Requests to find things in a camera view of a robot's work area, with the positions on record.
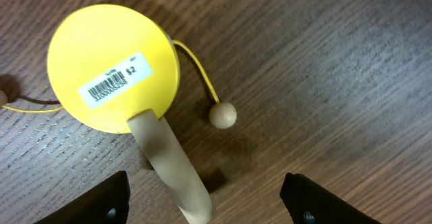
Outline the yellow wooden rattle drum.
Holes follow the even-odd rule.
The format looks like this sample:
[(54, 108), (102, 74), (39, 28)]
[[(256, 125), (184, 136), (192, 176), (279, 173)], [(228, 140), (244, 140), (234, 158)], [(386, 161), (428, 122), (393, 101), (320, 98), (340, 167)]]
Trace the yellow wooden rattle drum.
[(185, 220), (208, 223), (213, 200), (165, 118), (180, 87), (180, 51), (213, 99), (211, 124), (232, 127), (235, 107), (219, 98), (194, 52), (123, 5), (90, 5), (68, 15), (49, 42), (47, 75), (60, 110), (94, 130), (133, 137), (143, 166), (154, 170)]

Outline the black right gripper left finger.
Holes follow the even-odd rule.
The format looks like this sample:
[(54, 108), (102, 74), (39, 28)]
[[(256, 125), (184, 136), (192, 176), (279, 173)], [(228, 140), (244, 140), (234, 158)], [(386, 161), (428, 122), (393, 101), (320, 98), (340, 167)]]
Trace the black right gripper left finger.
[(129, 213), (130, 187), (125, 171), (91, 188), (69, 204), (37, 221), (37, 224), (126, 224)]

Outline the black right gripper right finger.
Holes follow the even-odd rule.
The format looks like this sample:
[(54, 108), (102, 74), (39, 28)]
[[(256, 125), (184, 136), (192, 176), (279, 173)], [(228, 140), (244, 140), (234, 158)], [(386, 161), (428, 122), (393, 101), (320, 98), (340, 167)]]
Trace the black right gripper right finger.
[(379, 224), (303, 174), (287, 173), (279, 196), (295, 224)]

